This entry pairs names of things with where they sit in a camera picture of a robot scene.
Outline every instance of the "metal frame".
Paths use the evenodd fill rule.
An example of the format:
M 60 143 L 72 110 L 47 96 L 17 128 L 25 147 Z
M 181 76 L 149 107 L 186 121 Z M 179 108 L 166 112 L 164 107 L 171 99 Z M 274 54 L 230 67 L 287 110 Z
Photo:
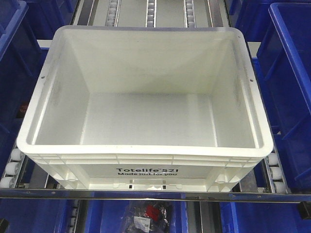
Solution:
M 209 202 L 266 202 L 300 203 L 311 201 L 311 194 L 272 194 L 272 193 L 219 193 L 186 192 L 181 198 L 154 198 L 154 194 L 180 194 L 177 192 L 146 191 L 102 191 L 102 190 L 64 190 L 64 189 L 0 189 L 1 198 L 12 199 L 69 199 L 69 200 L 172 200 Z

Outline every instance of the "plastic tote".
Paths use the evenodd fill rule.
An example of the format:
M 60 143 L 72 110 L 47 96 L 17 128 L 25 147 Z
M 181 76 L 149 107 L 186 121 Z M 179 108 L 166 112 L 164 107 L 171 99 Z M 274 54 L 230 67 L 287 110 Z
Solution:
M 160 198 L 180 199 L 183 194 L 131 192 L 128 194 L 133 198 Z M 111 195 L 121 197 L 122 193 Z M 129 206 L 128 200 L 90 200 L 85 220 L 84 233 L 94 232 L 121 232 L 122 220 Z M 187 209 L 185 201 L 170 201 L 172 206 L 170 214 L 170 233 L 188 233 Z
M 27 18 L 37 39 L 52 40 L 57 29 L 71 22 L 78 0 L 26 0 Z
M 68 233 L 72 200 L 2 199 L 0 218 L 9 222 L 6 233 Z
M 19 130 L 15 123 L 18 109 L 30 100 L 35 87 L 41 56 L 24 18 L 27 9 L 24 1 L 0 1 L 0 173 Z
M 311 187 L 311 4 L 275 3 L 271 24 L 257 53 L 277 112 L 294 179 Z
M 66 26 L 17 144 L 65 188 L 230 191 L 273 147 L 233 28 Z
M 239 29 L 246 41 L 261 42 L 271 22 L 269 6 L 274 2 L 311 2 L 310 0 L 226 0 L 231 26 Z
M 224 233 L 310 232 L 311 222 L 302 220 L 297 204 L 220 203 Z

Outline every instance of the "plastic bag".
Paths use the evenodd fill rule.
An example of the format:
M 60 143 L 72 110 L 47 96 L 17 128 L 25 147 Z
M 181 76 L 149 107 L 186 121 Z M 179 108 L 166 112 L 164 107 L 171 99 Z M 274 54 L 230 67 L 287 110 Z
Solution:
M 171 214 L 167 201 L 131 201 L 120 233 L 169 233 Z

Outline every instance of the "red object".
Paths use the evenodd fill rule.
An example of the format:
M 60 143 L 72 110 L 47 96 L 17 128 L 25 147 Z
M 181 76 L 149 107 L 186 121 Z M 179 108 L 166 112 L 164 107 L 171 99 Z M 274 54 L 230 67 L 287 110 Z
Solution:
M 152 218 L 155 222 L 159 220 L 160 210 L 154 208 L 152 205 L 147 206 L 146 215 L 149 218 Z

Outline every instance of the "blue plastic bin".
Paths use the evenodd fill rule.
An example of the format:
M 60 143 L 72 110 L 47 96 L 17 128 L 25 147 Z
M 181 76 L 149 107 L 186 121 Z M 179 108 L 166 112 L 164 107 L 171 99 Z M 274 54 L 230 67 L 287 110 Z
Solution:
M 30 100 L 41 69 L 41 50 L 24 18 L 27 9 L 24 1 L 0 1 L 0 174 L 20 128 L 18 109 Z
M 71 22 L 78 0 L 26 0 L 27 18 L 37 39 L 51 40 L 57 29 Z
M 131 192 L 135 198 L 181 198 L 182 194 Z M 186 203 L 171 201 L 173 206 L 170 233 L 188 233 Z M 129 205 L 128 200 L 90 200 L 88 205 L 85 233 L 119 232 L 122 218 Z
M 5 31 L 0 34 L 0 128 L 10 131 L 25 90 L 34 87 L 41 49 L 24 19 L 26 2 L 18 1 Z
M 231 26 L 239 29 L 246 41 L 261 42 L 270 24 L 269 6 L 274 2 L 310 0 L 225 0 Z
M 311 4 L 274 3 L 257 57 L 294 180 L 311 188 Z
M 9 221 L 5 233 L 68 233 L 71 200 L 2 199 L 0 218 Z
M 223 233 L 309 233 L 296 204 L 221 203 Z

